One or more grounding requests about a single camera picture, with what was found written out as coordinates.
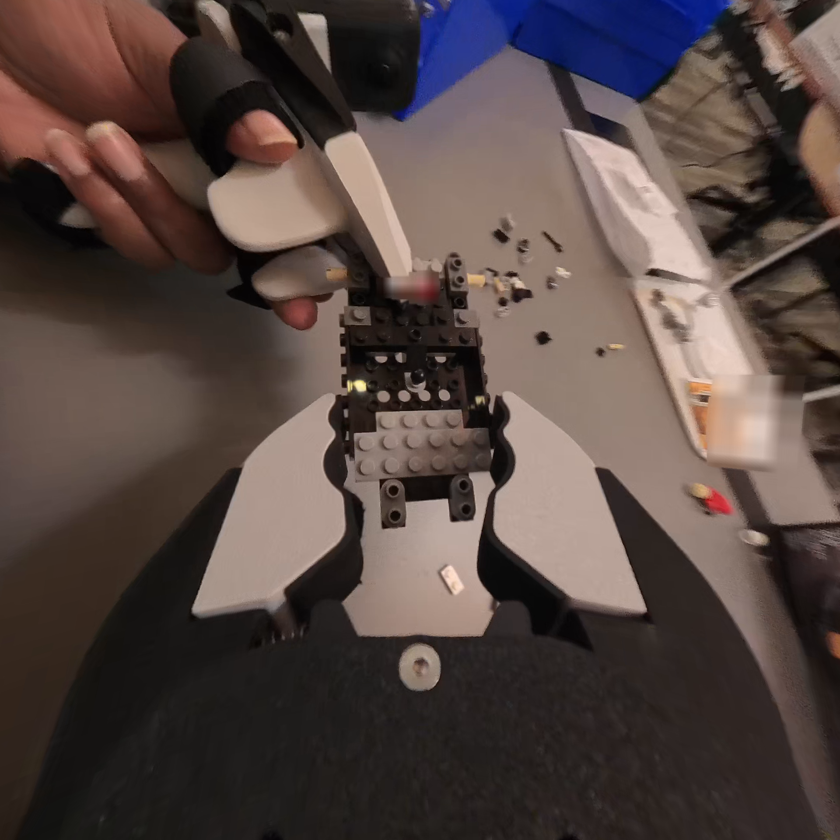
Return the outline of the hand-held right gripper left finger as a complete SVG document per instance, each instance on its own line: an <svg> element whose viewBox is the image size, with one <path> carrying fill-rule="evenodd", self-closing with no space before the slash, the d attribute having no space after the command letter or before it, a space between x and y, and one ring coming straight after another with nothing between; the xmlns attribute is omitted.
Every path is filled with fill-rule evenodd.
<svg viewBox="0 0 840 840"><path fill-rule="evenodd" d="M343 406L327 394L247 457L192 604L198 619L263 612L301 635L361 583L364 510L345 487Z"/></svg>

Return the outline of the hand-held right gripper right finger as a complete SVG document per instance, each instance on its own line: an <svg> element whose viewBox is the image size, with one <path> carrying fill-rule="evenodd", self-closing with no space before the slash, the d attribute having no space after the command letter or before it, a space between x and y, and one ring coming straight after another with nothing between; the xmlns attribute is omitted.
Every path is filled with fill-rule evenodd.
<svg viewBox="0 0 840 840"><path fill-rule="evenodd" d="M514 392L497 397L492 423L478 575L493 600L521 605L537 636L584 637L583 613L643 621L647 604L590 456Z"/></svg>

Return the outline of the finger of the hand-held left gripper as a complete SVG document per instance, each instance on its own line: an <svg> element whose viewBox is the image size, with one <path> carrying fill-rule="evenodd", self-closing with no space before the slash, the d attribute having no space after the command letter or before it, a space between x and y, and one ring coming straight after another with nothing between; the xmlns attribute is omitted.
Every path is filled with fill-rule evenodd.
<svg viewBox="0 0 840 840"><path fill-rule="evenodd" d="M347 215L349 235L380 277L406 277L413 255L382 176L354 131L324 144L326 173Z"/></svg>

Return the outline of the black toy brick car chassis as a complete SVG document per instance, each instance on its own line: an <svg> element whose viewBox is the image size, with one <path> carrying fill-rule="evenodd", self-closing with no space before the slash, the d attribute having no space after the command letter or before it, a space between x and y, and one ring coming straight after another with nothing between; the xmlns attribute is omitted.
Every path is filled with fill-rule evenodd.
<svg viewBox="0 0 840 840"><path fill-rule="evenodd" d="M473 521L475 477L495 447L480 329L453 322L454 309L471 310L465 260L450 253L419 278L428 295L397 299L354 265L346 307L371 308L372 325L340 318L345 483L376 487L384 529L405 527L412 501L445 501L450 521Z"/></svg>

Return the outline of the grey desk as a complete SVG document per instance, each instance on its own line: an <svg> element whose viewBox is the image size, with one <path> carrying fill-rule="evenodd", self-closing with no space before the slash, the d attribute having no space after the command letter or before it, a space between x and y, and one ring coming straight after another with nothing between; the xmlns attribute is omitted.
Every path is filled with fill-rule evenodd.
<svg viewBox="0 0 840 840"><path fill-rule="evenodd" d="M491 391L560 425L707 577L773 692L816 819L838 837L838 782L791 619L739 539L742 517L709 517L686 496L695 481L734 490L688 446L584 203L555 78L507 48L405 122L357 120L416 255L454 250L504 271L499 217L532 238L534 299L482 318ZM228 299L228 283L70 252L2 207L2 838L16 834L64 695L125 587L228 468L339 387L340 305L300 334ZM625 350L598 358L609 343Z"/></svg>

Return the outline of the person's left hand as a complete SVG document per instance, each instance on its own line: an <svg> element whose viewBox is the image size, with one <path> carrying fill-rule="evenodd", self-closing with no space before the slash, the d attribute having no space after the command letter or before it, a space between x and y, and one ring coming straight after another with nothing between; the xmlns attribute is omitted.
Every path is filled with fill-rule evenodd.
<svg viewBox="0 0 840 840"><path fill-rule="evenodd" d="M2 170L51 165L121 255L213 276L231 248L139 146L183 136L169 68L184 39L143 2L2 1Z"/></svg>

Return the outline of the red toy minifigure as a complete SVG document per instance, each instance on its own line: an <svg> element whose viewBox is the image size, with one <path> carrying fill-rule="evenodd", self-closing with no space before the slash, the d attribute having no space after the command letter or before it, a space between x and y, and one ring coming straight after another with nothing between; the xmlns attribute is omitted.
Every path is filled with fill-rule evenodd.
<svg viewBox="0 0 840 840"><path fill-rule="evenodd" d="M729 499L714 487L693 482L686 485L686 494L708 516L733 515L733 507Z"/></svg>

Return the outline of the clear bag of dark bricks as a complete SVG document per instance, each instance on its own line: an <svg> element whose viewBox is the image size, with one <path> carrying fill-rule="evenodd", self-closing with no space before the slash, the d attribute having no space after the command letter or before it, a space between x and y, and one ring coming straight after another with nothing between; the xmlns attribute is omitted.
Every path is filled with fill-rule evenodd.
<svg viewBox="0 0 840 840"><path fill-rule="evenodd" d="M687 321L681 320L666 300L666 294L660 287L650 292L650 306L659 316L662 329L671 334L673 339L681 344L689 344L693 340L692 329Z"/></svg>

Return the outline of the white printed paper bag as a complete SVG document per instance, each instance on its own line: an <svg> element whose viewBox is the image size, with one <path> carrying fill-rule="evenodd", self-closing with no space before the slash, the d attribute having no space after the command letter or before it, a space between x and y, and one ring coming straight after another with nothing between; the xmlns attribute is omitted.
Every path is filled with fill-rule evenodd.
<svg viewBox="0 0 840 840"><path fill-rule="evenodd" d="M633 151L576 129L563 137L605 240L630 277L711 281L675 206Z"/></svg>

